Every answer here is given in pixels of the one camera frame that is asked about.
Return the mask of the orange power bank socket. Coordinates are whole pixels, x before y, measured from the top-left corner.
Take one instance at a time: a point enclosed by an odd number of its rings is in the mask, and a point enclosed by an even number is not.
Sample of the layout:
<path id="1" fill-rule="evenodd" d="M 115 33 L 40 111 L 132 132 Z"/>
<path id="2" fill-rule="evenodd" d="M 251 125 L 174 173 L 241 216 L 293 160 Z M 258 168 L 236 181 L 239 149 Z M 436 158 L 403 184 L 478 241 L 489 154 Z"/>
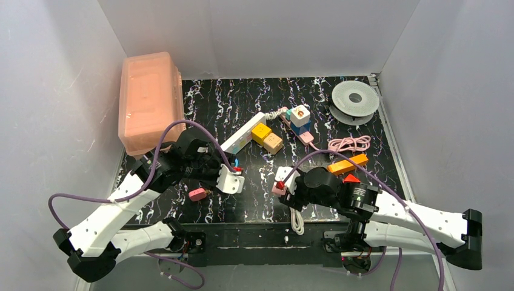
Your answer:
<path id="1" fill-rule="evenodd" d="M 350 160 L 359 166 L 364 166 L 369 161 L 368 157 L 365 154 L 353 156 L 350 158 Z M 338 162 L 335 162 L 335 163 L 327 166 L 327 170 L 334 175 L 342 175 L 342 174 L 351 172 L 352 170 L 355 170 L 355 169 L 356 169 L 356 166 L 347 160 L 338 161 Z"/>

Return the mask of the red cube socket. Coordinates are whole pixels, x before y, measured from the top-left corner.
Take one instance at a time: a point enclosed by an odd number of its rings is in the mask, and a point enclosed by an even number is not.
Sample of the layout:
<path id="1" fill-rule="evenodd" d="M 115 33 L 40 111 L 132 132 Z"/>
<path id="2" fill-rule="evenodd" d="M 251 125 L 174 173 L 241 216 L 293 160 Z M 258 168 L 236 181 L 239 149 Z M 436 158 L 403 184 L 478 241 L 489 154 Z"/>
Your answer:
<path id="1" fill-rule="evenodd" d="M 361 181 L 354 175 L 352 174 L 348 174 L 344 179 L 343 179 L 343 183 L 361 183 Z"/>

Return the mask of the pink cube plug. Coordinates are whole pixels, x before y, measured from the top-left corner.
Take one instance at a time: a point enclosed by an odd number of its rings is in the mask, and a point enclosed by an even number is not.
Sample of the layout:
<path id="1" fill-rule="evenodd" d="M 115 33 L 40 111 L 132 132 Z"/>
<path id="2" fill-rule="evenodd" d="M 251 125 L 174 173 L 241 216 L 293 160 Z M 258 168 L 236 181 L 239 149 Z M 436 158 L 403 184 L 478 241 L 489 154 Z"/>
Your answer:
<path id="1" fill-rule="evenodd" d="M 200 201 L 204 198 L 206 198 L 210 193 L 210 190 L 204 189 L 204 188 L 198 188 L 194 189 L 189 192 L 189 198 L 193 202 Z"/>
<path id="2" fill-rule="evenodd" d="M 284 196 L 287 192 L 287 187 L 282 181 L 275 182 L 272 187 L 272 193 L 275 196 L 281 197 Z"/>

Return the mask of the white power strip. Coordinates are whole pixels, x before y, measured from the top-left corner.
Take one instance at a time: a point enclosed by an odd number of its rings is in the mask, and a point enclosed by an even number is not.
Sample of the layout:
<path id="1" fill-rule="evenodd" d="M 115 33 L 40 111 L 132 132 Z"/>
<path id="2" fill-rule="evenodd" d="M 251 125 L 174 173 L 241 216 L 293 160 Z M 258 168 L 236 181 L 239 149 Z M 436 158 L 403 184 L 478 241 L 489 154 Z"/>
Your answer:
<path id="1" fill-rule="evenodd" d="M 221 148 L 226 153 L 236 155 L 250 141 L 252 141 L 252 130 L 260 123 L 266 124 L 265 113 L 259 112 L 241 128 L 239 128 L 231 137 L 221 144 Z"/>

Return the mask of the pink plastic storage box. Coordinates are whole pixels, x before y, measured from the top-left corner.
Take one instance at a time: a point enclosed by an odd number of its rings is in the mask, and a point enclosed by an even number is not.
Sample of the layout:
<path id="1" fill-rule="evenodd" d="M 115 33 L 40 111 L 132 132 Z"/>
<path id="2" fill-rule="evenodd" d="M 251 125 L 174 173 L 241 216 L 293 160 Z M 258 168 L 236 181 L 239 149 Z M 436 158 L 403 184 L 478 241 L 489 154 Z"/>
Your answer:
<path id="1" fill-rule="evenodd" d="M 154 149 L 163 131 L 184 119 L 182 78 L 167 52 L 126 58 L 119 92 L 118 136 L 126 154 Z"/>

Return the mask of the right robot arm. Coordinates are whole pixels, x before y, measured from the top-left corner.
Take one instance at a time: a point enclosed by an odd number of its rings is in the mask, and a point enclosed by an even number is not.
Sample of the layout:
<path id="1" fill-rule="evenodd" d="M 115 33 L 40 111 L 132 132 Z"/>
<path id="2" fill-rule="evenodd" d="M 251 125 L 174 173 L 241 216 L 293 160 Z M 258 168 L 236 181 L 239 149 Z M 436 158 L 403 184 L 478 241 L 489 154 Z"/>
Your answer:
<path id="1" fill-rule="evenodd" d="M 352 174 L 343 179 L 323 167 L 307 172 L 280 167 L 275 188 L 282 204 L 301 211 L 314 204 L 348 218 L 345 232 L 323 239 L 328 252 L 397 247 L 436 255 L 467 270 L 482 269 L 482 213 L 445 212 L 398 200 L 380 187 Z"/>

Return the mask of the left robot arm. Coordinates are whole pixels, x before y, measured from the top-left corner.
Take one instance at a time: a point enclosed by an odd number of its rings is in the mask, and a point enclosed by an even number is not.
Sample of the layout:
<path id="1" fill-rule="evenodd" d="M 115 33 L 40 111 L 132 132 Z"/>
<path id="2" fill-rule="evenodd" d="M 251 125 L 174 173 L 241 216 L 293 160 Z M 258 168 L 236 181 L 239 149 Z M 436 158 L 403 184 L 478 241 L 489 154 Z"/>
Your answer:
<path id="1" fill-rule="evenodd" d="M 112 194 L 98 201 L 95 211 L 74 227 L 61 226 L 53 239 L 67 255 L 72 272 L 88 283 L 104 278 L 122 261 L 155 249 L 201 252 L 205 236 L 186 231 L 175 218 L 136 230 L 124 231 L 124 226 L 183 179 L 197 180 L 216 192 L 240 192 L 244 178 L 235 162 L 206 129 L 186 129 L 176 141 L 160 140 L 143 154 Z"/>

